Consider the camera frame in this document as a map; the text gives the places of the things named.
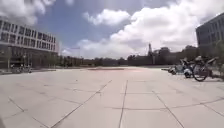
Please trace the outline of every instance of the parked bicycle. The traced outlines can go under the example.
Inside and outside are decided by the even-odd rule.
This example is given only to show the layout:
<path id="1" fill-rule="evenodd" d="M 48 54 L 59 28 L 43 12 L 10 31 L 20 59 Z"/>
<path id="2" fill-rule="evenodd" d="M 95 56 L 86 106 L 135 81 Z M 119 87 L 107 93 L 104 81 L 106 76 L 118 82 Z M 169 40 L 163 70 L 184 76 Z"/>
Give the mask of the parked bicycle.
<path id="1" fill-rule="evenodd" d="M 202 57 L 197 57 L 193 67 L 193 77 L 199 82 L 203 82 L 207 77 L 221 78 L 224 80 L 224 65 L 217 63 L 219 58 L 215 57 L 205 62 Z"/>

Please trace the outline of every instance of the modern building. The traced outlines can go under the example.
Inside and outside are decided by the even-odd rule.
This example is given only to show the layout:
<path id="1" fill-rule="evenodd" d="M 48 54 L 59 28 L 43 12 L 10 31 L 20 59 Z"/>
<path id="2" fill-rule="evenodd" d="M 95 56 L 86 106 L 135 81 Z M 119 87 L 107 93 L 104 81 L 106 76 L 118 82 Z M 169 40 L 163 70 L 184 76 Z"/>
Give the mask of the modern building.
<path id="1" fill-rule="evenodd" d="M 55 36 L 0 17 L 0 68 L 21 63 L 32 67 L 53 66 L 58 52 Z"/>
<path id="2" fill-rule="evenodd" d="M 224 41 L 224 13 L 199 26 L 196 34 L 199 48 L 209 53 L 217 42 Z"/>

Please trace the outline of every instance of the bicycle wheel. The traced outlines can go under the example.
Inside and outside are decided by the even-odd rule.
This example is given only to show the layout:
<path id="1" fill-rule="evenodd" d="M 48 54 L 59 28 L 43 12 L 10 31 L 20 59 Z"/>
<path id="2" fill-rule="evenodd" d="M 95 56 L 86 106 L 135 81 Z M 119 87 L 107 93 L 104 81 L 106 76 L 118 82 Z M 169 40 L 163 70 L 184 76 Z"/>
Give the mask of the bicycle wheel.
<path id="1" fill-rule="evenodd" d="M 209 76 L 209 69 L 206 66 L 195 64 L 193 67 L 193 77 L 198 82 L 203 82 Z"/>

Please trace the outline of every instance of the cloud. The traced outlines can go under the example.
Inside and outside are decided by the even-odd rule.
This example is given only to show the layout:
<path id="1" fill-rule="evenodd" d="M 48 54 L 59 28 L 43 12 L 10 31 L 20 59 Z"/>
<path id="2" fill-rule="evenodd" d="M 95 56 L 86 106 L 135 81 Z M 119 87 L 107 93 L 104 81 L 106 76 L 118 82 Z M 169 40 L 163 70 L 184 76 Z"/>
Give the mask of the cloud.
<path id="1" fill-rule="evenodd" d="M 75 0 L 65 0 L 65 3 L 66 3 L 68 6 L 72 6 L 72 5 L 75 3 Z"/>
<path id="2" fill-rule="evenodd" d="M 44 15 L 46 7 L 56 0 L 0 0 L 0 16 L 15 18 L 29 25 L 37 22 L 37 14 Z"/>
<path id="3" fill-rule="evenodd" d="M 83 40 L 77 45 L 88 58 L 146 54 L 148 43 L 152 44 L 153 49 L 168 46 L 172 51 L 177 51 L 186 45 L 197 45 L 195 28 L 202 19 L 223 11 L 223 0 L 178 0 L 160 8 L 145 7 L 131 16 L 130 24 L 109 38 Z M 103 23 L 103 20 L 99 22 L 96 19 L 100 18 L 90 17 L 95 24 Z"/>
<path id="4" fill-rule="evenodd" d="M 126 11 L 104 9 L 100 14 L 97 14 L 96 16 L 90 16 L 90 14 L 86 12 L 83 14 L 83 17 L 94 25 L 104 24 L 114 26 L 129 19 L 130 15 Z"/>

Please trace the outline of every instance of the paved plaza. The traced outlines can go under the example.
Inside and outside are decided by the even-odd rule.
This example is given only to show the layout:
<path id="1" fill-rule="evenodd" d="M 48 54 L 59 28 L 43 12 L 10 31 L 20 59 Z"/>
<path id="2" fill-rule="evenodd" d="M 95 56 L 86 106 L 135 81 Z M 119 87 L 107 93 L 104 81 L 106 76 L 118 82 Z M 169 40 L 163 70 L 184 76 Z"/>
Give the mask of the paved plaza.
<path id="1" fill-rule="evenodd" d="M 5 75 L 0 116 L 6 128 L 224 128 L 224 83 L 136 67 Z"/>

